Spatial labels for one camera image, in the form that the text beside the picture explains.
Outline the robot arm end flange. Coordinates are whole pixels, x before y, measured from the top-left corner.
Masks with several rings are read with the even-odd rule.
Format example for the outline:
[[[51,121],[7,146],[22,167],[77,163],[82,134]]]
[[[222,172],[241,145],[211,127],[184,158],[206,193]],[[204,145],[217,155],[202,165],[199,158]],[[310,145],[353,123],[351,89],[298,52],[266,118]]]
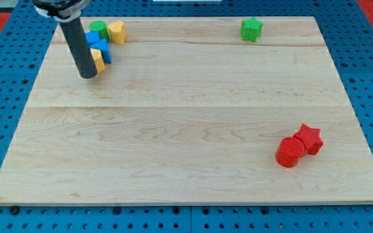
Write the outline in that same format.
[[[91,0],[32,0],[36,12],[57,22],[67,23],[81,16]]]

